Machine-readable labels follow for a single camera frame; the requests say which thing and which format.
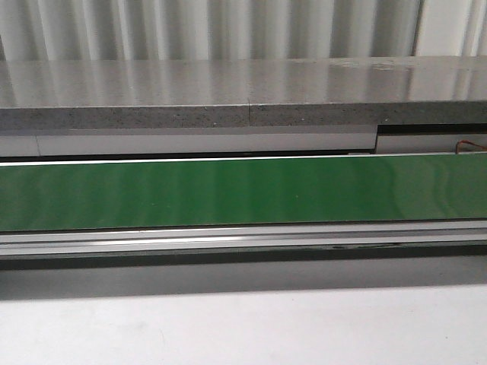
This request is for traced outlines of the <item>green conveyor belt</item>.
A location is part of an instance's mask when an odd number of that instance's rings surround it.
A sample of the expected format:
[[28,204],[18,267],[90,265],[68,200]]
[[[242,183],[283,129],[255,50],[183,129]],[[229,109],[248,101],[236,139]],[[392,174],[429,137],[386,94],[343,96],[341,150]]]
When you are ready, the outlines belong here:
[[4,232],[485,216],[484,154],[56,161],[1,168]]

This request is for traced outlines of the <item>grey granite slab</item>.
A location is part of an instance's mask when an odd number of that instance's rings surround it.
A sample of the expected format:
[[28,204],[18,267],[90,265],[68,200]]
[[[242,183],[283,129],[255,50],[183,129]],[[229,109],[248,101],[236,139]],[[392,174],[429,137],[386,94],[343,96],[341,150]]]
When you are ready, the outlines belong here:
[[4,131],[485,122],[483,56],[1,64]]

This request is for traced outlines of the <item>white pleated curtain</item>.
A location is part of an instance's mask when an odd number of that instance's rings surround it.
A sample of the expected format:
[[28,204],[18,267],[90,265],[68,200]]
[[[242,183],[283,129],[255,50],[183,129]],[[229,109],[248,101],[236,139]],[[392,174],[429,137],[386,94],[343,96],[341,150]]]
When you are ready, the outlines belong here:
[[25,60],[483,56],[484,1],[3,1]]

